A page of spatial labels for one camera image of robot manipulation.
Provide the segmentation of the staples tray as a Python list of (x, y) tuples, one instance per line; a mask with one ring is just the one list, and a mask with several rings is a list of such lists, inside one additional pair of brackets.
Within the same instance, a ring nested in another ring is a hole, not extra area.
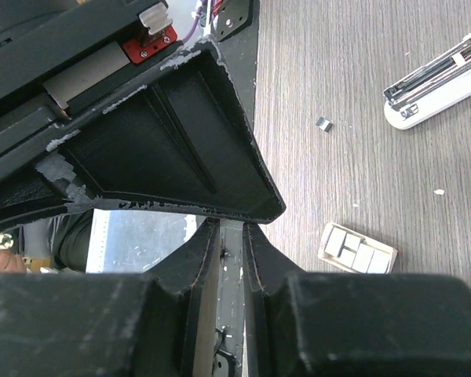
[(323, 230), (318, 257), (348, 273), (389, 274), (398, 250), (342, 225), (329, 222)]

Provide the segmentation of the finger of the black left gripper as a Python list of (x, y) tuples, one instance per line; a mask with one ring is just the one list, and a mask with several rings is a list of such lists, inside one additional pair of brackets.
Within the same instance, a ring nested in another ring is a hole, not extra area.
[(157, 210), (268, 224), (286, 208), (210, 38), (124, 86), (35, 170), (63, 212)]

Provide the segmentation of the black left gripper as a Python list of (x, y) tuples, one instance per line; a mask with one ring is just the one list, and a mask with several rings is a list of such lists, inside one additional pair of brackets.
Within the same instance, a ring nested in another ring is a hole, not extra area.
[(163, 1), (0, 1), (0, 232), (89, 208), (202, 214), (159, 192), (126, 106), (199, 55), (147, 19)]

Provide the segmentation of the staple strip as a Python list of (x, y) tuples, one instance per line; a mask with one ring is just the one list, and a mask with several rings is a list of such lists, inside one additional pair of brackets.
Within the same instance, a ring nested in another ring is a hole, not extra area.
[(333, 123), (328, 120), (328, 119), (325, 119), (324, 117), (319, 117), (318, 120), (316, 121), (316, 125), (323, 131), (323, 132), (326, 132), (328, 133), (332, 127), (333, 127)]

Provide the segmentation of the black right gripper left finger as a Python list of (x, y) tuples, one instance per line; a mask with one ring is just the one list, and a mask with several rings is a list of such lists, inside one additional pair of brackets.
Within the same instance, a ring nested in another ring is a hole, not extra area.
[(209, 376), (220, 224), (145, 273), (0, 273), (0, 376)]

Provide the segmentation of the white stapler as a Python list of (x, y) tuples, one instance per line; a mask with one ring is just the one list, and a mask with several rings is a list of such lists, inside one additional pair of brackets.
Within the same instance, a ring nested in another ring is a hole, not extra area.
[(383, 91), (384, 115), (408, 130), (471, 96), (471, 32), (462, 41)]

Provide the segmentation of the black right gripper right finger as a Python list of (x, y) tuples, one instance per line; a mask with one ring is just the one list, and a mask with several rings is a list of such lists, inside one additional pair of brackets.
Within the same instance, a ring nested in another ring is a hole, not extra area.
[(453, 276), (306, 272), (243, 226), (251, 376), (471, 376), (471, 289)]

